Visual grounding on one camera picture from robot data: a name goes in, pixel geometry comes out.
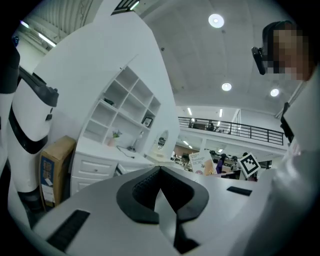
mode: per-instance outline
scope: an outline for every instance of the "poster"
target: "poster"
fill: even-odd
[[[189,154],[192,171],[201,175],[217,174],[215,164],[208,150]]]

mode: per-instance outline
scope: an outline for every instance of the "small picture frame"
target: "small picture frame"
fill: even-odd
[[[143,124],[146,126],[146,127],[150,127],[151,123],[152,123],[153,119],[151,117],[145,117],[143,119]]]

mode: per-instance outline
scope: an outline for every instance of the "cardboard box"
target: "cardboard box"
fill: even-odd
[[[42,150],[39,161],[40,194],[46,211],[62,202],[66,175],[76,141],[64,136]]]

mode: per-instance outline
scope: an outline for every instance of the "railing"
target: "railing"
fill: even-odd
[[[278,145],[284,145],[284,133],[276,130],[265,129],[242,123],[226,122],[219,120],[179,117],[181,127],[193,128],[213,133],[228,134],[268,142]]]

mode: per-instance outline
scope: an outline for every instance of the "white counter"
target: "white counter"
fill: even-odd
[[[92,139],[88,139],[86,137],[81,137],[78,140],[76,145],[75,152],[99,159],[112,160],[122,163],[131,163],[131,164],[141,164],[141,165],[154,165],[153,162],[147,160],[142,155],[138,153],[131,152],[124,148],[121,148],[121,151],[113,146],[107,146],[105,144],[101,144]]]
[[[138,153],[124,148],[120,150],[117,147],[81,137],[75,149],[70,195],[93,183],[112,178],[117,166],[122,174],[127,174],[155,165]]]

